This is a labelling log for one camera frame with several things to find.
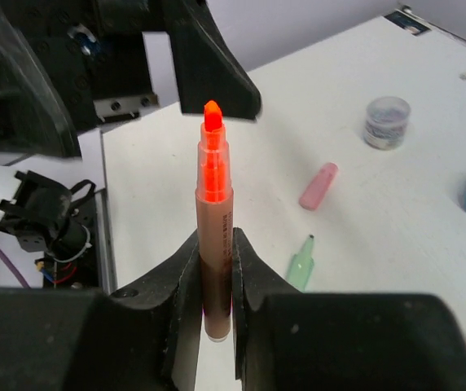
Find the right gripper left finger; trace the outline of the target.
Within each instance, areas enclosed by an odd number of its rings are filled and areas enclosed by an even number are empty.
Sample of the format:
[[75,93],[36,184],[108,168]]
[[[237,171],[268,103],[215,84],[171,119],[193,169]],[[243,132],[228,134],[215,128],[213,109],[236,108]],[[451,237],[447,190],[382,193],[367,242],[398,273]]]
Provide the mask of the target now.
[[111,295],[0,288],[0,390],[192,390],[198,239]]

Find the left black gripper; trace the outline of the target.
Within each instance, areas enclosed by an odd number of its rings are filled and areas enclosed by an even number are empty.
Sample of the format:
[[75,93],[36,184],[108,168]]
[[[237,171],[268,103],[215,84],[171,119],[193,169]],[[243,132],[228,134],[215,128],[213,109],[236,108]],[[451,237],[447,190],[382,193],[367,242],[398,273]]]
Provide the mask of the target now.
[[27,1],[24,11],[37,56],[0,7],[0,152],[76,158],[73,121],[118,122],[157,106],[143,35],[165,26],[183,114],[202,114],[209,100],[235,119],[262,109],[206,1],[163,10],[159,1]]

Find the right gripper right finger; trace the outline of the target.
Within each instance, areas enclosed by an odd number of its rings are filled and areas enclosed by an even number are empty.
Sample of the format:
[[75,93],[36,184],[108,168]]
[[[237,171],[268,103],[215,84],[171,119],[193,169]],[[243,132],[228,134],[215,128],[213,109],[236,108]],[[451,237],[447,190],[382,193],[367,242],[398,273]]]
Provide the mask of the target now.
[[233,234],[235,376],[245,390],[466,390],[466,341],[421,293],[304,293]]

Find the orange highlighter pen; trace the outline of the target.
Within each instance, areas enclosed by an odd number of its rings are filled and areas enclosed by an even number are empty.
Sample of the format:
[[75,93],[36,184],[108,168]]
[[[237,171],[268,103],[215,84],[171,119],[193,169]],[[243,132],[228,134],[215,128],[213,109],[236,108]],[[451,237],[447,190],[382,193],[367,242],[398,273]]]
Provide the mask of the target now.
[[231,330],[234,191],[226,127],[213,100],[200,127],[195,196],[204,329],[221,342]]

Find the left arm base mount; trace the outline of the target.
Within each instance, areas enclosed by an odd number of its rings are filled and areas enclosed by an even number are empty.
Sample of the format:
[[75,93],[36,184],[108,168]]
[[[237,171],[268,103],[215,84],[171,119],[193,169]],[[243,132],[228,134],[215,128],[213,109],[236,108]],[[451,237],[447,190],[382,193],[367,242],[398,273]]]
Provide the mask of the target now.
[[33,171],[18,171],[15,179],[13,199],[0,202],[0,231],[42,254],[34,265],[45,288],[98,288],[95,183],[67,188]]

